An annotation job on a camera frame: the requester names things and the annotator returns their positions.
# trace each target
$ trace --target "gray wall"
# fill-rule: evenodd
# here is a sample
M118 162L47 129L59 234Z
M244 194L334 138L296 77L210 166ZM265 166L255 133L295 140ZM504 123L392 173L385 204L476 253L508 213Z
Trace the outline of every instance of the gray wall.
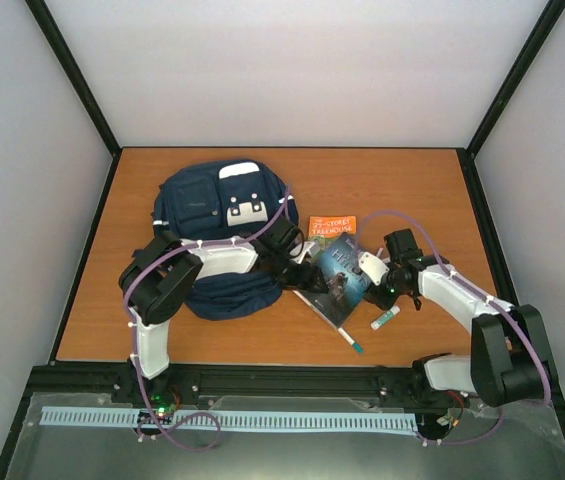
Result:
M520 299L565 389L565 12L477 160Z
M466 146L546 0L49 0L122 145Z
M109 162L24 2L0 2L0 451L48 358Z

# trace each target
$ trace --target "backpack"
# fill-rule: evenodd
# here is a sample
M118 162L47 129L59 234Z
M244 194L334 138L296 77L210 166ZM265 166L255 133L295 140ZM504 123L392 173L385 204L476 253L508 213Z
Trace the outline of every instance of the backpack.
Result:
M192 165L160 186L153 230L180 238L218 240L262 228L283 202L286 185L266 165L250 159ZM290 220L298 224L293 197ZM185 304L198 317L227 320L268 307L282 294L269 273L225 273L198 280Z

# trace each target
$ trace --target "pen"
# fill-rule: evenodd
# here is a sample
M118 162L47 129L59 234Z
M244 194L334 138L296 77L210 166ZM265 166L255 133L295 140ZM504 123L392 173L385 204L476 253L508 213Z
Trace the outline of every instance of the pen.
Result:
M351 345L353 348L355 348L356 352L358 352L358 353L364 352L364 350L362 349L360 344L358 342L356 342L355 340L353 340L353 338L351 338L351 335L346 333L346 330L344 330L343 328L340 327L340 328L338 328L338 332L340 333L340 335L342 335L344 337L344 339L347 341L347 343L349 345Z

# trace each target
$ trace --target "book cover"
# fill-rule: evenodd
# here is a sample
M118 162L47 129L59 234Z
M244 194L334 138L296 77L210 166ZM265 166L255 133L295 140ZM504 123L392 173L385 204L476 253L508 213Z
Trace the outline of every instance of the book cover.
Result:
M354 216L347 217L309 217L309 238L320 246L319 258L326 248L342 233L355 234L356 223Z
M355 238L342 233L316 260L329 286L329 293L296 291L318 315L338 329L362 301L370 280L354 273Z

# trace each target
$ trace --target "gray floor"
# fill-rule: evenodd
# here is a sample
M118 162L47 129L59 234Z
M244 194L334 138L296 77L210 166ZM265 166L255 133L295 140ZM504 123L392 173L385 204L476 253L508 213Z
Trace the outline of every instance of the gray floor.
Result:
M470 446L424 448L415 438L385 434L224 433L219 446L196 454L164 440L138 443L130 429L38 426L42 405L107 402L95 395L64 398L40 396L32 403L9 479L565 479L555 417L532 406L508 407L501 429ZM491 414L466 412L449 440L487 430L494 420L484 416ZM194 446L211 437L178 434Z

